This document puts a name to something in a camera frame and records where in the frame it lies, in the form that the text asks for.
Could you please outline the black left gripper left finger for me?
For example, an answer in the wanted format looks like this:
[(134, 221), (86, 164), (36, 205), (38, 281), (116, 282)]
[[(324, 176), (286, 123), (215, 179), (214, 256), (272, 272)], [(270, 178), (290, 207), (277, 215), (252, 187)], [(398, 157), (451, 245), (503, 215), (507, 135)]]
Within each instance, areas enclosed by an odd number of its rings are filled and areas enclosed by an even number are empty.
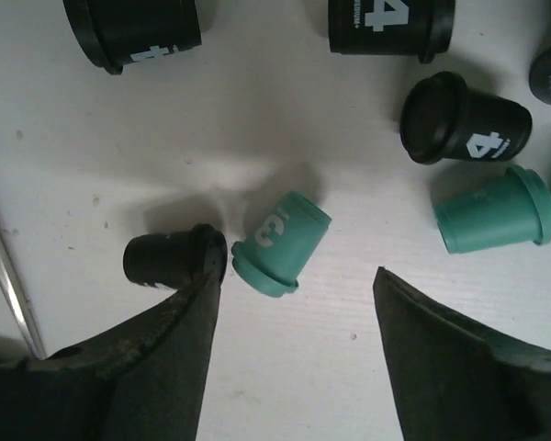
[(0, 440), (193, 440), (222, 281), (211, 273), (44, 360), (0, 360)]

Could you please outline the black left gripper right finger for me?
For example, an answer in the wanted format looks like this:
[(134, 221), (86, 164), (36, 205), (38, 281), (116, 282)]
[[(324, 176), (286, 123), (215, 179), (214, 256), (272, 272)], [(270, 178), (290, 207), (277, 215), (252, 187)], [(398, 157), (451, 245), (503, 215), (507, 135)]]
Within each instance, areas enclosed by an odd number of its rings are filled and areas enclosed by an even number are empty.
[(551, 440), (551, 350), (426, 296), (384, 267), (373, 297), (406, 440)]

